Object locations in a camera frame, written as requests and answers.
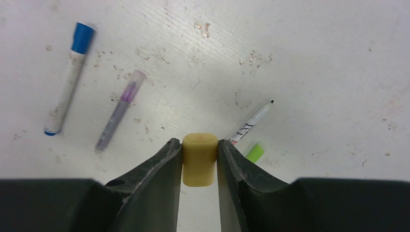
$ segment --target clear highlighter cap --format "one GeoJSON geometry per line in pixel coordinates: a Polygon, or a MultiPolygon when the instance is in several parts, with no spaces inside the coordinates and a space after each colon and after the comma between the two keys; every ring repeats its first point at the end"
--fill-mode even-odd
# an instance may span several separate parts
{"type": "Polygon", "coordinates": [[[130,81],[125,87],[124,92],[122,92],[121,100],[126,102],[131,102],[134,99],[135,94],[137,93],[139,87],[144,81],[146,74],[140,70],[134,70],[131,75],[130,81]]]}

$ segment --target dirt stain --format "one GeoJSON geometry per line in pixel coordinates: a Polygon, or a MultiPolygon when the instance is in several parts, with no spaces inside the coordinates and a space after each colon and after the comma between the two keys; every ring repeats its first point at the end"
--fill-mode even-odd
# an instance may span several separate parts
{"type": "Polygon", "coordinates": [[[61,163],[61,157],[60,156],[56,156],[56,163],[60,164],[61,163]]]}
{"type": "Polygon", "coordinates": [[[21,139],[21,136],[20,136],[20,135],[18,135],[18,134],[14,134],[13,139],[14,139],[14,140],[21,139]]]}

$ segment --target green marker cap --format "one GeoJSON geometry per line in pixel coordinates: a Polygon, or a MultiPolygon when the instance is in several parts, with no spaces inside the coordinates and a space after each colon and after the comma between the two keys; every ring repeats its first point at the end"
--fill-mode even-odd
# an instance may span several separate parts
{"type": "Polygon", "coordinates": [[[248,155],[246,155],[246,158],[249,159],[252,163],[256,163],[256,161],[259,160],[264,152],[264,149],[259,144],[256,144],[248,153],[248,155]]]}

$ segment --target whiteboard marker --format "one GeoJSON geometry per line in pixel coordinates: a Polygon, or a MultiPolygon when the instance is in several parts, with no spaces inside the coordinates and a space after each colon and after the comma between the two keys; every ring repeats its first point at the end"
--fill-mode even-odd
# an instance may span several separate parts
{"type": "Polygon", "coordinates": [[[132,73],[127,86],[122,92],[121,99],[119,100],[113,114],[108,120],[107,125],[102,131],[103,133],[101,134],[97,144],[95,145],[95,152],[99,153],[101,151],[104,151],[104,149],[108,146],[108,143],[110,142],[111,137],[113,137],[113,134],[119,122],[124,116],[125,111],[128,109],[128,105],[130,105],[130,103],[134,99],[134,96],[140,88],[145,77],[145,73],[139,70],[134,70],[134,73],[132,73]]]}
{"type": "Polygon", "coordinates": [[[68,66],[62,76],[62,83],[56,95],[56,102],[48,112],[44,133],[53,136],[60,132],[71,95],[77,83],[84,56],[91,42],[94,29],[81,23],[75,28],[73,45],[69,53],[68,66]]]}

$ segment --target fine-tip marker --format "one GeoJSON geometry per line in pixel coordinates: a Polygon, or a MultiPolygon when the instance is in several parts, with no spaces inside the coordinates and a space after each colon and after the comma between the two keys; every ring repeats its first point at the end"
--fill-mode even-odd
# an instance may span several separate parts
{"type": "Polygon", "coordinates": [[[128,108],[128,105],[134,99],[134,96],[137,93],[145,77],[145,73],[139,70],[135,70],[134,73],[131,75],[130,81],[125,87],[124,92],[122,92],[121,99],[119,100],[113,114],[110,117],[110,120],[108,120],[107,125],[102,131],[103,133],[101,134],[97,144],[95,145],[95,152],[101,152],[108,146],[108,143],[110,142],[111,137],[113,137],[113,134],[122,117],[124,116],[125,111],[128,108]]]}
{"type": "Polygon", "coordinates": [[[261,120],[261,118],[268,112],[270,106],[273,104],[273,100],[263,105],[259,108],[256,113],[250,117],[244,125],[242,125],[235,133],[233,133],[229,138],[229,142],[235,145],[238,140],[242,139],[249,131],[252,129],[256,123],[261,120]]]}

